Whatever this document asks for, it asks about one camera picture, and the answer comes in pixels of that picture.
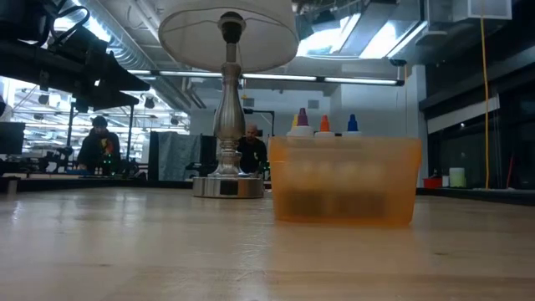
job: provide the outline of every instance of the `man with beanie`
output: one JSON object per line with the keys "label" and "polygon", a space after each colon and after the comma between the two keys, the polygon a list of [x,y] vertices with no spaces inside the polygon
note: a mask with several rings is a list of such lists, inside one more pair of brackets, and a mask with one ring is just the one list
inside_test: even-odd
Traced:
{"label": "man with beanie", "polygon": [[108,121],[102,116],[93,119],[93,129],[84,139],[82,149],[78,154],[80,169],[94,174],[97,168],[102,168],[102,175],[109,176],[116,172],[120,165],[119,137],[109,132]]}

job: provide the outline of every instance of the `desk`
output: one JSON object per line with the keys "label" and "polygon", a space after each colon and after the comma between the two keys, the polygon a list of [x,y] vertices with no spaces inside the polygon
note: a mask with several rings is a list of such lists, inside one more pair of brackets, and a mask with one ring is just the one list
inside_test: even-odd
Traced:
{"label": "desk", "polygon": [[532,300],[535,208],[419,196],[407,228],[102,188],[0,199],[0,300]]}

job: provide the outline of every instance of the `computer monitor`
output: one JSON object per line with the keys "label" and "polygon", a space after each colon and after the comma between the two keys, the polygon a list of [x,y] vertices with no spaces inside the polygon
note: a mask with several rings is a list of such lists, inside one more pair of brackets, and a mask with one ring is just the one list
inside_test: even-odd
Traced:
{"label": "computer monitor", "polygon": [[0,122],[0,154],[21,155],[23,153],[24,129],[26,124]]}

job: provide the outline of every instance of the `orange plastic container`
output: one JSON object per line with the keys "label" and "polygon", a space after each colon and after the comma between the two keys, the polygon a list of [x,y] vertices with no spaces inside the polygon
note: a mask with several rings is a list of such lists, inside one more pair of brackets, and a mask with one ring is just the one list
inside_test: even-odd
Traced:
{"label": "orange plastic container", "polygon": [[407,225],[421,141],[371,137],[273,137],[275,218],[287,222]]}

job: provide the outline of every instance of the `white lamp shade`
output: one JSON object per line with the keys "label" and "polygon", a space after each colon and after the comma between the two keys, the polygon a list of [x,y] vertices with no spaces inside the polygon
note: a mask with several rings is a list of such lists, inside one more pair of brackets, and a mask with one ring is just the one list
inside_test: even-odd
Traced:
{"label": "white lamp shade", "polygon": [[217,22],[227,12],[239,13],[246,28],[237,48],[242,72],[276,68],[298,51],[298,35],[290,0],[166,0],[160,24],[162,47],[177,61],[220,71],[227,44]]}

